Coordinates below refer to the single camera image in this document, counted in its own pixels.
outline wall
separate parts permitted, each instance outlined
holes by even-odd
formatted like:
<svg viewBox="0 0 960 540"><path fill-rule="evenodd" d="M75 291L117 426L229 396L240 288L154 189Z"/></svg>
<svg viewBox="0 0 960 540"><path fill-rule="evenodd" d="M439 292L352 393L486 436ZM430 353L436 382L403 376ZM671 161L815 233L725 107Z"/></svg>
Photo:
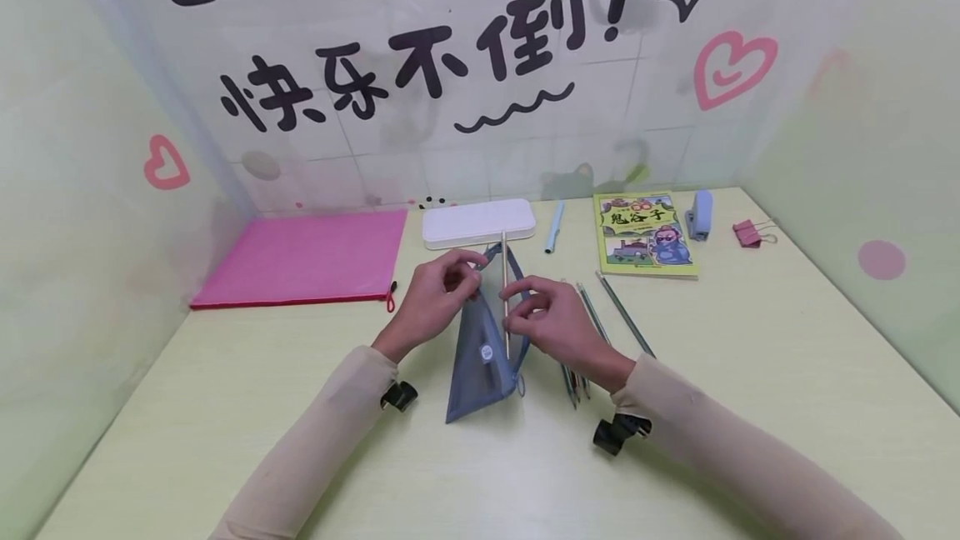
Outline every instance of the wall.
<svg viewBox="0 0 960 540"><path fill-rule="evenodd" d="M747 191L954 408L960 408L958 1L871 0L746 181Z"/></svg>
<svg viewBox="0 0 960 540"><path fill-rule="evenodd" d="M0 538L18 540L245 219L89 0L0 15Z"/></svg>
<svg viewBox="0 0 960 540"><path fill-rule="evenodd" d="M94 1L286 216L731 184L848 0Z"/></svg>

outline wavy line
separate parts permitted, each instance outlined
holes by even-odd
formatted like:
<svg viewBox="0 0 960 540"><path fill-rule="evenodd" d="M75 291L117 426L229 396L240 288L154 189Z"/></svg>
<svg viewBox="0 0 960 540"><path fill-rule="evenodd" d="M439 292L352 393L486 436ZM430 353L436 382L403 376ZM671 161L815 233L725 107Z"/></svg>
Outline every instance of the wavy line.
<svg viewBox="0 0 960 540"><path fill-rule="evenodd" d="M502 123L505 123L507 119L509 119L510 116L512 116L514 113L532 113L537 109L539 109L539 107L541 107L544 100L549 100L550 103L560 103L561 100L569 97L570 93L572 92L573 92L573 82L570 82L569 85L567 85L566 89L563 89L563 92L560 92L559 94L551 94L548 91L542 90L537 92L537 99L534 100L534 103L529 107L525 107L522 104L513 103L509 107L507 107L507 111L501 117L491 119L486 115L482 115L480 116L480 118L477 120L476 123L474 123L473 125L470 125L469 127L463 126L460 123L454 123L453 128L459 131L461 134L473 134L473 132L479 130L484 125L490 125L493 127L494 125L500 125Z"/></svg>

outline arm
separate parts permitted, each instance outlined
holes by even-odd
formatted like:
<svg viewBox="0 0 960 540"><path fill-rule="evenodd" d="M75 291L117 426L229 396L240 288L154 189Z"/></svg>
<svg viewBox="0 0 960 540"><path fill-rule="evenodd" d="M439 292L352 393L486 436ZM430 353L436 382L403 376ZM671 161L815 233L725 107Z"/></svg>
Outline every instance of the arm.
<svg viewBox="0 0 960 540"><path fill-rule="evenodd" d="M397 365L353 349L230 502L210 540L294 540L323 491L373 424Z"/></svg>
<svg viewBox="0 0 960 540"><path fill-rule="evenodd" d="M353 448L380 418L397 363L435 338L480 288L469 263L483 255L451 250L414 271L391 322L334 370L317 398L242 485L210 540L294 540Z"/></svg>
<svg viewBox="0 0 960 540"><path fill-rule="evenodd" d="M636 363L608 346L568 283L536 276L511 283L509 298L534 290L513 308L507 329L612 393L619 413L649 419L649 438L747 504L786 538L901 538L853 492L802 454L740 419L657 359Z"/></svg>
<svg viewBox="0 0 960 540"><path fill-rule="evenodd" d="M740 419L655 358L641 356L612 398L618 413L651 420L648 439L659 450L725 488L785 538L902 538L800 452Z"/></svg>

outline light blue pen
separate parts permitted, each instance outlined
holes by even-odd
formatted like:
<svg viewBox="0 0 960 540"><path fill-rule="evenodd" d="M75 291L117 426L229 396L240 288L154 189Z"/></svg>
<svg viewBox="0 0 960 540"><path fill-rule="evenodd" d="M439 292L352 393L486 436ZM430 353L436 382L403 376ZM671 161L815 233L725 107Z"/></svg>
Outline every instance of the light blue pen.
<svg viewBox="0 0 960 540"><path fill-rule="evenodd" d="M553 245L557 242L557 234L560 233L560 218L563 217L563 200L557 202L557 211L553 214L553 223L550 225L550 233L546 237L546 248L543 250L546 254L553 252Z"/></svg>

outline binder clip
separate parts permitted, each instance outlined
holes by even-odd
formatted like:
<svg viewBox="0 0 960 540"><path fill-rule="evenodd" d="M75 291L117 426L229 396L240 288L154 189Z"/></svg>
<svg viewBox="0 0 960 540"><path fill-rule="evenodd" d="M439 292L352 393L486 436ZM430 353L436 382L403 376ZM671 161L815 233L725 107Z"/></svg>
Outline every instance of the binder clip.
<svg viewBox="0 0 960 540"><path fill-rule="evenodd" d="M613 415L613 421L600 420L593 433L593 444L616 457L628 438L637 433L646 438L653 428L653 422L645 417L618 413Z"/></svg>
<svg viewBox="0 0 960 540"><path fill-rule="evenodd" d="M698 190L693 197L693 209L687 211L687 235L697 242L706 241L710 234L710 218L713 216L713 194Z"/></svg>
<svg viewBox="0 0 960 540"><path fill-rule="evenodd" d="M775 227L776 224L770 222L769 225L757 227L756 224L746 219L745 222L733 224L733 234L737 235L740 246L744 248L760 248L760 243L777 243L777 237L772 234L760 234L760 231Z"/></svg>
<svg viewBox="0 0 960 540"><path fill-rule="evenodd" d="M392 405L400 413L404 413L410 403L417 400L417 389L406 382L394 382L380 397L380 408Z"/></svg>

